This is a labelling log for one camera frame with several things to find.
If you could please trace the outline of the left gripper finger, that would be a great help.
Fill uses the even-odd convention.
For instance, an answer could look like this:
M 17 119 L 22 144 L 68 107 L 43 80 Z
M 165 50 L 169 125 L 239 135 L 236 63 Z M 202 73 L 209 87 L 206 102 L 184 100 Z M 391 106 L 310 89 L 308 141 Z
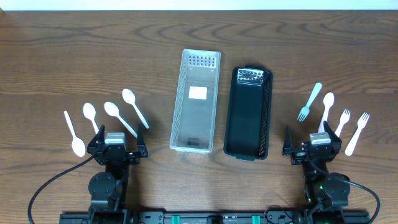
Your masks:
M 144 135 L 140 124 L 137 127 L 137 148 L 139 151 L 146 151 L 146 144 L 144 142 Z
M 105 125 L 102 124 L 93 139 L 88 143 L 88 147 L 97 147 L 99 144 L 104 143 L 104 130 Z

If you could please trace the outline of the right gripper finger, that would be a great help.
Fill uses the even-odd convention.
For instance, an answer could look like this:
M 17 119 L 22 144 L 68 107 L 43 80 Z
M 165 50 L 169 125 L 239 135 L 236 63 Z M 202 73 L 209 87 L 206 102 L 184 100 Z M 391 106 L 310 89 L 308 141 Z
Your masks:
M 293 146 L 292 146 L 292 140 L 291 140 L 291 134 L 290 134 L 290 127 L 286 126 L 283 150 L 292 150 L 292 149 L 293 149 Z
M 328 133 L 332 144 L 341 144 L 342 140 L 335 134 L 335 132 L 330 128 L 329 124 L 324 121 L 323 122 L 324 130 Z

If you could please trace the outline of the white plastic fork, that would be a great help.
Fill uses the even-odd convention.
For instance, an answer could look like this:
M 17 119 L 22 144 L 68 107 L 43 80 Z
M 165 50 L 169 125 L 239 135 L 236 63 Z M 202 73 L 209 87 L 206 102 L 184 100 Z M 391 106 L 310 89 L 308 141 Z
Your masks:
M 343 126 L 349 121 L 350 119 L 350 110 L 349 109 L 344 109 L 344 111 L 342 112 L 341 116 L 340 116 L 340 122 L 337 126 L 337 129 L 335 130 L 335 134 L 339 137 L 342 130 L 343 130 Z
M 349 143 L 345 149 L 345 154 L 347 156 L 351 156 L 353 154 L 356 143 L 358 142 L 359 136 L 361 134 L 361 131 L 366 126 L 366 123 L 368 122 L 369 117 L 370 117 L 369 113 L 363 113 L 362 116 L 358 119 L 357 129 L 354 132 L 353 137 L 351 138 L 351 140 L 349 141 Z

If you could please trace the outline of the mint green plastic fork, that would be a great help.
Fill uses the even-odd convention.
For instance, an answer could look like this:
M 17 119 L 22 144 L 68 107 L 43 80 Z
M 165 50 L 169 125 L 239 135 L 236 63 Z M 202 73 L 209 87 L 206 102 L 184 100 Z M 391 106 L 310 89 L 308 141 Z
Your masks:
M 322 84 L 320 82 L 316 83 L 315 86 L 313 87 L 313 90 L 310 94 L 310 97 L 306 103 L 306 105 L 300 110 L 300 113 L 298 115 L 298 120 L 300 122 L 303 122 L 305 118 L 309 115 L 310 113 L 310 106 L 313 103 L 314 99 L 317 97 L 319 94 L 320 90 L 322 88 Z

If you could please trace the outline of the dark green plastic basket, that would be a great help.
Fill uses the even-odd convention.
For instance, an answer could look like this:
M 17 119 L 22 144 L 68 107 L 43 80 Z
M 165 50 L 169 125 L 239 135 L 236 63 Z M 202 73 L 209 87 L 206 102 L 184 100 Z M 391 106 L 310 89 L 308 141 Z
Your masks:
M 233 69 L 224 153 L 254 161 L 268 156 L 273 74 L 261 65 Z

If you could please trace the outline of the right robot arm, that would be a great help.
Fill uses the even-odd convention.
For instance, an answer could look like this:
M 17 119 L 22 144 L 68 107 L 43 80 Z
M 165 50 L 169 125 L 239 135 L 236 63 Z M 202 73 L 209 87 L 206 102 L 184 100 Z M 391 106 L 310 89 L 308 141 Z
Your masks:
M 295 212 L 293 223 L 343 223 L 342 208 L 348 205 L 350 186 L 347 176 L 328 172 L 326 163 L 339 153 L 342 141 L 323 123 L 324 132 L 310 135 L 300 148 L 294 148 L 290 128 L 286 127 L 282 154 L 291 164 L 303 168 L 304 194 L 308 205 Z

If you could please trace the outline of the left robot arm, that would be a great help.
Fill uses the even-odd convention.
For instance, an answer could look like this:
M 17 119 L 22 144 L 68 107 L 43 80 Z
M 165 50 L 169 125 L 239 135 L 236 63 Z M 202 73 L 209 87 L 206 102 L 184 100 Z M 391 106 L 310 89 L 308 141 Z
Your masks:
M 137 215 L 126 208 L 129 166 L 138 165 L 148 156 L 142 128 L 137 130 L 137 151 L 127 151 L 124 133 L 105 133 L 105 126 L 89 142 L 87 152 L 105 166 L 104 172 L 94 175 L 88 185 L 91 194 L 89 218 L 91 224 L 137 223 Z

